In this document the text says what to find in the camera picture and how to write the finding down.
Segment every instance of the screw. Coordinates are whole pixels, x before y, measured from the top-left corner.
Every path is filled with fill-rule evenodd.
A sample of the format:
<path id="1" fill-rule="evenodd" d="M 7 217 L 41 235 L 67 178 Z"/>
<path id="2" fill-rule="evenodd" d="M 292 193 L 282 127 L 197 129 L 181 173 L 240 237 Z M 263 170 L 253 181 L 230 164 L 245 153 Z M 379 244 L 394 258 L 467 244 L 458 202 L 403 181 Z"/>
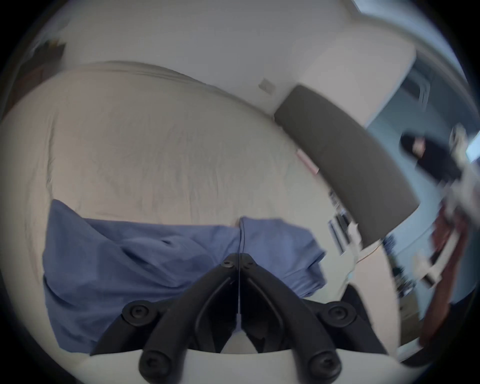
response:
<path id="1" fill-rule="evenodd" d="M 130 314 L 135 319 L 142 319 L 148 315 L 148 308 L 143 305 L 135 305 L 130 311 Z"/>
<path id="2" fill-rule="evenodd" d="M 335 320 L 343 320 L 347 317 L 347 311 L 343 307 L 333 307 L 328 311 L 328 314 Z"/>

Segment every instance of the person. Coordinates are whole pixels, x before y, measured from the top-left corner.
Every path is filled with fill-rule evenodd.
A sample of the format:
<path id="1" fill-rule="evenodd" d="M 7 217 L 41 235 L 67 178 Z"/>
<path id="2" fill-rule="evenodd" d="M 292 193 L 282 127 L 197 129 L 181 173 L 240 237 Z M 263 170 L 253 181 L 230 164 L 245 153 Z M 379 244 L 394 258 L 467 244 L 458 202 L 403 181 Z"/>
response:
<path id="1" fill-rule="evenodd" d="M 438 183 L 460 179 L 462 171 L 450 155 L 448 148 L 426 136 L 404 132 L 400 137 L 400 147 L 417 161 Z"/>
<path id="2" fill-rule="evenodd" d="M 440 357 L 457 334 L 475 295 L 476 289 L 457 303 L 450 302 L 460 268 L 460 260 L 467 246 L 468 221 L 456 213 L 452 226 L 445 216 L 445 206 L 441 205 L 431 237 L 436 253 L 441 252 L 453 228 L 460 236 L 442 271 L 442 279 L 435 287 L 432 300 L 423 318 L 419 337 L 419 345 L 422 349 L 406 359 L 404 361 L 406 365 L 421 366 Z"/>

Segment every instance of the white wall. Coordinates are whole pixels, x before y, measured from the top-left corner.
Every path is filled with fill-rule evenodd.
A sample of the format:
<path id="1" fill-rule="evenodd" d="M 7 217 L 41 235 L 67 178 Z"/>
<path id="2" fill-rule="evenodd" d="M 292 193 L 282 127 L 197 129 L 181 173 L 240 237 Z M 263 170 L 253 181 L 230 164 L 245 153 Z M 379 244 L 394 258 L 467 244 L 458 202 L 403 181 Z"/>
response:
<path id="1" fill-rule="evenodd" d="M 63 65 L 130 60 L 163 66 L 271 114 L 350 22 L 337 0 L 77 0 L 41 37 L 67 43 Z M 272 96 L 258 88 L 276 85 Z"/>
<path id="2" fill-rule="evenodd" d="M 352 0 L 359 12 L 396 25 L 438 52 L 465 78 L 462 67 L 442 33 L 414 4 L 406 0 Z"/>
<path id="3" fill-rule="evenodd" d="M 344 29 L 301 82 L 368 125 L 405 79 L 415 45 L 397 33 L 364 22 Z"/>

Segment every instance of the brown furniture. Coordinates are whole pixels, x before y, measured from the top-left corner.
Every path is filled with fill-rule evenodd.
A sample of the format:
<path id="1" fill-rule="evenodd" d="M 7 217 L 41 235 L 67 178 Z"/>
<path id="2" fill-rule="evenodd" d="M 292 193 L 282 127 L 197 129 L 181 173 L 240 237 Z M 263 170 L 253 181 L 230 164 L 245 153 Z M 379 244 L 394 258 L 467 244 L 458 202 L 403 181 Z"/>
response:
<path id="1" fill-rule="evenodd" d="M 58 72 L 60 60 L 65 50 L 65 44 L 38 49 L 25 61 L 18 71 L 12 90 L 8 96 L 4 114 L 37 85 Z"/>

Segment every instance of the bed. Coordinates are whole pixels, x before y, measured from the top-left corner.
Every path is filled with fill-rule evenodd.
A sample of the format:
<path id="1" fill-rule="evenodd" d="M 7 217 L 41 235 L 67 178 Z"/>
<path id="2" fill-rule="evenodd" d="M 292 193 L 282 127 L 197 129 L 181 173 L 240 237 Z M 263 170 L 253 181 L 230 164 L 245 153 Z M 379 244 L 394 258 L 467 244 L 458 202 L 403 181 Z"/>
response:
<path id="1" fill-rule="evenodd" d="M 318 301 L 340 299 L 353 254 L 328 228 L 329 186 L 295 155 L 268 116 L 163 68 L 90 64 L 41 84 L 0 125 L 0 268 L 19 320 L 63 368 L 88 356 L 61 350 L 42 288 L 50 201 L 84 217 L 235 225 L 281 217 L 327 251 Z"/>

